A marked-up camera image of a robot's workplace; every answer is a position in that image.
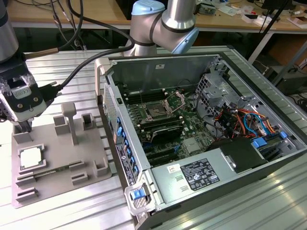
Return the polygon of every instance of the metal rail table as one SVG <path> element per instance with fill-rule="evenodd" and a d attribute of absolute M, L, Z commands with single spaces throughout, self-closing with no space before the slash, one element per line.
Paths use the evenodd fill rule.
<path fill-rule="evenodd" d="M 219 49 L 229 52 L 227 47 Z M 62 52 L 28 62 L 39 85 L 61 83 L 84 59 L 98 51 Z M 191 52 L 201 52 L 201 48 Z M 86 66 L 63 90 L 63 95 L 36 118 L 34 126 L 52 122 L 60 104 L 75 102 L 76 117 L 92 113 L 108 154 L 112 177 L 23 208 L 11 206 L 12 125 L 0 124 L 1 229 L 134 229 L 122 187 L 99 117 L 94 93 L 94 64 Z M 267 178 L 243 187 L 157 227 L 157 230 L 307 229 L 307 155 Z"/>

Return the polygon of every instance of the wire bundle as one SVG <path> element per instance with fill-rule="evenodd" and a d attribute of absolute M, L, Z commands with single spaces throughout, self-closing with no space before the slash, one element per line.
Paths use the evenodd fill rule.
<path fill-rule="evenodd" d="M 231 113 L 232 109 L 224 109 L 221 113 L 214 119 L 216 122 L 221 122 L 222 116 L 225 115 L 228 117 L 223 118 L 225 121 L 229 123 L 228 127 L 228 136 L 230 138 L 244 136 L 246 138 L 254 138 L 258 137 L 259 134 L 252 129 L 252 124 L 255 123 L 256 120 L 260 122 L 263 130 L 267 135 L 274 134 L 275 131 L 271 127 L 267 117 L 262 114 L 259 114 L 256 111 L 249 111 L 247 109 L 236 109 L 235 113 Z"/>

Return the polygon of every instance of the table leg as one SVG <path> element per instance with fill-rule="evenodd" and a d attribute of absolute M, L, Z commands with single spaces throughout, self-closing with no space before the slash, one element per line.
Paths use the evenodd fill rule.
<path fill-rule="evenodd" d="M 265 45 L 268 43 L 268 41 L 270 40 L 270 38 L 272 37 L 274 33 L 273 32 L 268 32 L 263 40 L 259 43 L 259 45 L 257 46 L 257 48 L 255 49 L 255 51 L 253 52 L 253 54 L 250 56 L 250 58 L 248 59 L 248 62 L 250 64 L 253 64 L 253 62 L 256 60 L 256 58 L 258 57 L 258 55 L 261 53 L 261 51 L 263 50 L 263 48 L 265 47 Z"/>
<path fill-rule="evenodd" d="M 24 33 L 27 38 L 32 38 L 32 34 L 29 28 L 24 28 Z"/>
<path fill-rule="evenodd" d="M 294 55 L 293 59 L 288 62 L 286 66 L 282 69 L 282 71 L 279 72 L 279 74 L 272 80 L 273 85 L 277 85 L 281 79 L 283 79 L 283 76 L 291 69 L 293 68 L 293 65 L 296 63 L 296 61 L 300 58 L 300 56 L 307 50 L 307 41 L 302 45 L 302 47 L 297 51 L 297 53 Z"/>

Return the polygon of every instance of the orange wire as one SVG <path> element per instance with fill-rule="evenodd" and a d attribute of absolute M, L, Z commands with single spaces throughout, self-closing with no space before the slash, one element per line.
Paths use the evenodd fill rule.
<path fill-rule="evenodd" d="M 260 114 L 260 113 L 258 113 L 258 112 L 256 112 L 256 111 L 249 111 L 249 110 L 246 110 L 246 109 L 238 109 L 238 111 L 241 111 L 241 112 L 243 112 L 243 113 L 246 113 L 246 114 L 248 114 L 248 113 L 254 113 L 254 114 L 257 114 L 257 115 L 259 115 L 259 116 L 262 116 L 262 117 L 265 117 L 264 115 L 262 115 L 262 114 Z M 276 133 L 274 130 L 273 130 L 273 128 L 271 127 L 271 125 L 270 125 L 270 123 L 269 123 L 269 121 L 267 120 L 267 123 L 268 123 L 268 125 L 265 125 L 272 133 Z"/>
<path fill-rule="evenodd" d="M 241 121 L 241 119 L 240 119 L 239 115 L 238 115 L 238 114 L 236 114 L 236 116 L 237 116 L 237 118 L 238 118 L 238 121 L 239 121 L 240 125 L 242 126 L 243 134 L 245 134 L 245 128 L 244 128 L 244 125 L 243 125 L 243 123 L 242 123 L 242 121 Z"/>

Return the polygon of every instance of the blue latch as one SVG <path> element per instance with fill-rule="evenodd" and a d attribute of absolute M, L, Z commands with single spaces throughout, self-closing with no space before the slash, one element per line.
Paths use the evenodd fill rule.
<path fill-rule="evenodd" d="M 253 141 L 253 145 L 256 148 L 259 148 L 259 147 L 264 146 L 266 144 L 267 144 L 267 142 L 263 138 L 257 138 L 257 139 L 254 139 L 254 141 Z"/>
<path fill-rule="evenodd" d="M 123 131 L 123 127 L 119 127 L 117 130 L 117 136 L 121 136 L 122 131 Z"/>
<path fill-rule="evenodd" d="M 138 176 L 138 175 L 139 175 L 139 168 L 135 165 L 135 166 L 133 167 L 133 170 L 134 170 L 136 176 Z"/>
<path fill-rule="evenodd" d="M 283 131 L 281 131 L 279 135 L 282 137 L 282 139 L 285 139 L 288 137 L 288 135 Z"/>
<path fill-rule="evenodd" d="M 128 140 L 125 140 L 125 146 L 128 148 L 129 147 L 129 142 Z"/>
<path fill-rule="evenodd" d="M 146 196 L 144 189 L 138 189 L 131 193 L 132 199 L 137 200 Z"/>
<path fill-rule="evenodd" d="M 132 166 L 135 165 L 135 159 L 134 159 L 134 157 L 131 157 L 130 164 L 131 164 Z"/>
<path fill-rule="evenodd" d="M 127 154 L 128 154 L 128 157 L 130 158 L 132 156 L 132 151 L 130 148 L 127 149 Z"/>

